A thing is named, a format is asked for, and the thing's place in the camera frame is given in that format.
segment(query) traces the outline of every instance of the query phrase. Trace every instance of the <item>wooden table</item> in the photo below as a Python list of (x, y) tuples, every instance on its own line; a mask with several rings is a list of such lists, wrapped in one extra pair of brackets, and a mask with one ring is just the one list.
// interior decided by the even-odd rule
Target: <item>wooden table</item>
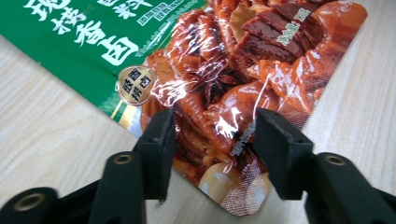
[[(374, 187), (396, 195), (396, 1), (357, 0), (369, 17), (304, 133), (316, 152), (350, 158)], [(136, 139), (0, 36), (0, 204), (32, 187), (62, 196), (101, 176), (106, 158)], [(168, 200), (147, 202), (148, 223), (306, 223), (303, 202), (272, 191), (235, 217), (176, 172)]]

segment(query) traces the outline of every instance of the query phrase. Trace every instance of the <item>logo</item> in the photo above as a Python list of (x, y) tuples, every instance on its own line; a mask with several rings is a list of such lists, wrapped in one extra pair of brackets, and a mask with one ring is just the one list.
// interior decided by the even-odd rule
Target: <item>logo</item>
[(126, 104), (139, 106), (149, 100), (155, 79), (154, 72), (146, 66), (129, 66), (119, 74), (117, 91)]

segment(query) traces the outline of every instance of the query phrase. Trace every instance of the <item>green label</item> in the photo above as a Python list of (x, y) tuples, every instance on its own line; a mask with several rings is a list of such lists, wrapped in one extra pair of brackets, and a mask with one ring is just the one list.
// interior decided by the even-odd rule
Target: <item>green label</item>
[(203, 0), (16, 0), (0, 9), (0, 32), (115, 120), (119, 72), (170, 38), (180, 14)]

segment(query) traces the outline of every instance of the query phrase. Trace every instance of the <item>plastic packaging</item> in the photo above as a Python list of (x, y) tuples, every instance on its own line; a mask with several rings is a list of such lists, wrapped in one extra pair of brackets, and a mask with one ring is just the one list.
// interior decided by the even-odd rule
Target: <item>plastic packaging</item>
[(172, 106), (176, 170), (232, 214), (252, 214), (271, 188), (250, 150), (256, 108), (302, 128), (366, 17), (348, 1), (213, 0), (188, 11), (145, 60), (156, 80), (139, 124)]

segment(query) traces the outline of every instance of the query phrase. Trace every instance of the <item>printed egg image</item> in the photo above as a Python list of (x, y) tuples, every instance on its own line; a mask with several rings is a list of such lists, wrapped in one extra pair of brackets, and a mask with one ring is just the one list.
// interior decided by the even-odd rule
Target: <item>printed egg image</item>
[(231, 189), (239, 186), (240, 175), (231, 164), (217, 163), (207, 169), (198, 187), (215, 202), (221, 203)]

